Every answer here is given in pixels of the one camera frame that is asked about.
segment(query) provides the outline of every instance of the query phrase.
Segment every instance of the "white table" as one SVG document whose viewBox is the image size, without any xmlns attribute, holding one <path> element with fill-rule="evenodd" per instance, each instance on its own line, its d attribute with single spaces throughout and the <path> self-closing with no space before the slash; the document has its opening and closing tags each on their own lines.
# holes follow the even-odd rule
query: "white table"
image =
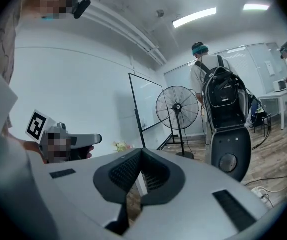
<svg viewBox="0 0 287 240">
<path fill-rule="evenodd" d="M 281 113 L 281 129 L 285 128 L 285 111 L 286 111 L 286 103 L 284 97 L 287 95 L 287 90 L 279 91 L 279 92 L 270 92 L 264 94 L 262 96 L 258 96 L 259 100 L 278 100 L 279 110 Z"/>
</svg>

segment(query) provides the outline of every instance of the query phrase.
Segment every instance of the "wooden floor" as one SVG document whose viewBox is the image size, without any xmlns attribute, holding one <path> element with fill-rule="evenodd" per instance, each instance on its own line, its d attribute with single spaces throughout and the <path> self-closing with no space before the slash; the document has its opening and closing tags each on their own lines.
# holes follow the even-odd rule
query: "wooden floor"
<svg viewBox="0 0 287 240">
<path fill-rule="evenodd" d="M 251 135 L 252 146 L 261 143 L 264 140 L 264 132 L 261 127 L 249 130 Z M 206 145 L 204 136 L 188 137 L 189 146 L 194 154 L 194 159 L 199 162 L 205 162 Z M 189 151 L 187 142 L 184 146 Z M 170 154 L 181 152 L 180 145 L 168 145 L 163 151 Z M 250 167 L 241 184 L 246 185 L 252 181 L 261 180 L 250 183 L 247 188 L 252 190 L 255 187 L 264 187 L 276 193 L 267 192 L 269 199 L 274 206 L 283 202 L 287 198 L 287 177 L 282 179 L 262 180 L 268 178 L 278 178 L 287 176 L 287 111 L 285 113 L 285 129 L 281 130 L 280 116 L 272 118 L 272 133 L 266 142 L 252 151 Z M 140 195 L 134 186 L 128 194 L 128 215 L 130 224 L 132 224 L 140 214 Z"/>
</svg>

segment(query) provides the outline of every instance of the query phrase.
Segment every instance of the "ceiling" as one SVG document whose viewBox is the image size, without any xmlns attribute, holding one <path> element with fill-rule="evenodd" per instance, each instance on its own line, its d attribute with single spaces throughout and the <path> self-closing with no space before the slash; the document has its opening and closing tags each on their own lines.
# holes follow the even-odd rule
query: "ceiling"
<svg viewBox="0 0 287 240">
<path fill-rule="evenodd" d="M 280 10 L 274 0 L 93 0 L 123 16 L 143 32 L 169 60 L 195 42 L 209 42 L 233 33 L 273 28 Z M 268 11 L 243 11 L 245 4 L 271 5 Z M 217 8 L 217 14 L 179 28 L 181 17 Z M 157 10 L 164 10 L 158 18 Z"/>
</svg>

